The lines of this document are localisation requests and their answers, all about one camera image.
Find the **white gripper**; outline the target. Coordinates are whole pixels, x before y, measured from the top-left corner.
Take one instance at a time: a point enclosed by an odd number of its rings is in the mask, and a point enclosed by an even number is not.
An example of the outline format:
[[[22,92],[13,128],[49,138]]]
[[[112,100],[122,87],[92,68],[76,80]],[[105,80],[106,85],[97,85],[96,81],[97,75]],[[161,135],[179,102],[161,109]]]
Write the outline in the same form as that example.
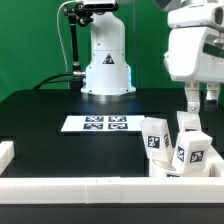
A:
[[[188,112],[200,111],[199,82],[217,82],[207,84],[204,108],[207,111],[218,108],[219,83],[224,83],[224,38],[219,31],[209,27],[173,29],[164,57],[171,79],[186,82]]]

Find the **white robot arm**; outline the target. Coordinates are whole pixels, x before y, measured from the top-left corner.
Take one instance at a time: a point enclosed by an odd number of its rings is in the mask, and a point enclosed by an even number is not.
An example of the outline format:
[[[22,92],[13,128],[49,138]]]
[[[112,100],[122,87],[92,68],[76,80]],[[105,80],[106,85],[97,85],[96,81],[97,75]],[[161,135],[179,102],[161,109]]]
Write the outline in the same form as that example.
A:
[[[164,64],[173,81],[185,84],[187,110],[218,106],[224,83],[224,0],[154,0],[171,28]],[[82,91],[101,98],[133,92],[125,61],[125,27],[113,15],[120,0],[83,0],[91,24],[91,62]],[[200,102],[200,85],[207,85]]]

